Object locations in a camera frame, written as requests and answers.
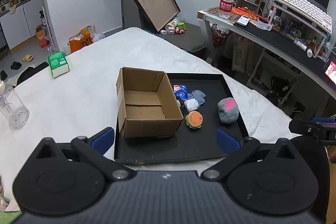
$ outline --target black tray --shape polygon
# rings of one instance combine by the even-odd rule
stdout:
[[[206,94],[205,103],[197,110],[203,115],[202,127],[193,130],[182,121],[176,134],[167,138],[122,138],[119,127],[115,130],[114,160],[122,164],[160,164],[225,157],[216,142],[219,127],[238,140],[248,136],[244,121],[239,114],[232,124],[219,120],[217,103],[233,97],[223,77],[219,74],[168,73],[172,85],[186,85],[188,92],[201,90]]]

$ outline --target yellow slipper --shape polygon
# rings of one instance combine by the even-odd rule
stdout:
[[[30,62],[34,59],[32,55],[27,54],[24,58],[22,58],[22,62]]]

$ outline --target white electronic device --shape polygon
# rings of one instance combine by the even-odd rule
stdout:
[[[287,5],[297,13],[315,22],[322,30],[331,34],[332,19],[327,13],[310,3],[308,0],[274,0],[281,4]]]
[[[240,19],[238,19],[237,23],[239,23],[240,25],[246,26],[247,23],[249,23],[250,18],[246,17],[246,16],[241,16]]]

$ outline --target red label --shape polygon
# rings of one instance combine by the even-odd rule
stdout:
[[[223,12],[231,12],[233,2],[220,0],[219,9]]]

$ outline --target water bottle label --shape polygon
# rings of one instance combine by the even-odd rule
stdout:
[[[223,12],[231,12],[233,0],[220,0],[219,9]]]

